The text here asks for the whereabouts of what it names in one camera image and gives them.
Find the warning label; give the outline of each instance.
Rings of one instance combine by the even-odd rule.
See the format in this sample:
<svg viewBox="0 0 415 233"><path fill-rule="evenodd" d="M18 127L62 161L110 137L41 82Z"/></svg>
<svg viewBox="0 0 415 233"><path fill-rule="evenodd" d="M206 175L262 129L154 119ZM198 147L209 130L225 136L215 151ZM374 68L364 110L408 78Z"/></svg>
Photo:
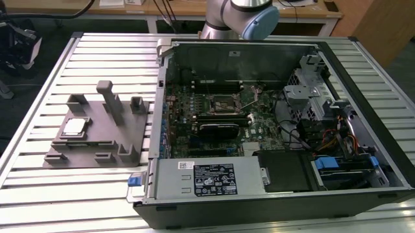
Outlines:
<svg viewBox="0 0 415 233"><path fill-rule="evenodd" d="M197 196L238 194L234 164L195 165L194 174Z"/></svg>

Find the blue tab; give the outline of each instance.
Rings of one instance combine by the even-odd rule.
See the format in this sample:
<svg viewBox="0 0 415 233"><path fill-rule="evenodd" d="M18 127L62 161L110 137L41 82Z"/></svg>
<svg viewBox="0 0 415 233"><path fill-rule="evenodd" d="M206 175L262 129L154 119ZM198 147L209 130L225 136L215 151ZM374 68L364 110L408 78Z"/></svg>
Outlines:
<svg viewBox="0 0 415 233"><path fill-rule="evenodd" d="M340 167L337 158L334 157L318 158L314 162L317 164L318 169Z"/></svg>
<svg viewBox="0 0 415 233"><path fill-rule="evenodd" d="M141 187L141 186L142 186L142 177L130 177L129 187Z"/></svg>
<svg viewBox="0 0 415 233"><path fill-rule="evenodd" d="M369 159L370 159L370 162L374 165L374 167L378 168L380 167L380 161L378 161L377 157L372 156Z"/></svg>

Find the table leg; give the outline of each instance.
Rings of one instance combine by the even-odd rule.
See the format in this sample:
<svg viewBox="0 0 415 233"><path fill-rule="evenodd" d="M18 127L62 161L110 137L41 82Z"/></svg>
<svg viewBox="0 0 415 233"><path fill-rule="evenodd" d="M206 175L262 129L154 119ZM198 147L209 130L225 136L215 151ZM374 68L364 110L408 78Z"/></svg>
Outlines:
<svg viewBox="0 0 415 233"><path fill-rule="evenodd" d="M329 18L328 19L326 24L322 27L319 36L330 36L332 35L332 32L337 26L338 20L340 20L338 18Z"/></svg>
<svg viewBox="0 0 415 233"><path fill-rule="evenodd" d="M147 16L147 26L149 26L149 33L157 34L158 33L158 16Z"/></svg>

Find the aluminum extrusion table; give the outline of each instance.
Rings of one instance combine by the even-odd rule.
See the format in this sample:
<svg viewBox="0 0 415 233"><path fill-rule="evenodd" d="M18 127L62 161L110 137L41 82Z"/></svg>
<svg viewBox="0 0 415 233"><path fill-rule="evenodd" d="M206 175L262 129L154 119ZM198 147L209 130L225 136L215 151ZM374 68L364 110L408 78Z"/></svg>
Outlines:
<svg viewBox="0 0 415 233"><path fill-rule="evenodd" d="M63 123L70 94L102 100L95 85L114 82L122 100L154 101L158 80L157 42L195 35L75 33L10 146L0 158L2 232L155 233L126 201L137 168L45 169L45 155ZM415 105L360 42L348 38L275 36L270 40L326 41L356 80L393 136L415 163ZM147 163L154 105L143 142ZM356 217L185 229L177 232L414 232L415 200L384 205Z"/></svg>

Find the wooden table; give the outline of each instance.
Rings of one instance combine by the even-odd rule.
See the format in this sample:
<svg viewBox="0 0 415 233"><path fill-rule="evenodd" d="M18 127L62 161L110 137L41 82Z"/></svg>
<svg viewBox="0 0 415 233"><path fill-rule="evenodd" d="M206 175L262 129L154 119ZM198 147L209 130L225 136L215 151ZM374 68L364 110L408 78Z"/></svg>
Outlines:
<svg viewBox="0 0 415 233"><path fill-rule="evenodd" d="M86 6L89 0L5 0L5 2L10 13L74 14L77 10ZM170 3L178 20L206 20L207 4L205 2L174 0ZM319 35L330 36L342 17L344 14L329 11L323 0L319 0L314 5L298 7L298 14L294 8L281 9L279 22L322 24ZM126 5L125 8L117 9L101 9L99 0L97 0L93 8L81 18L147 20L150 33L158 33L157 21L163 20L153 0L147 0L142 6Z"/></svg>

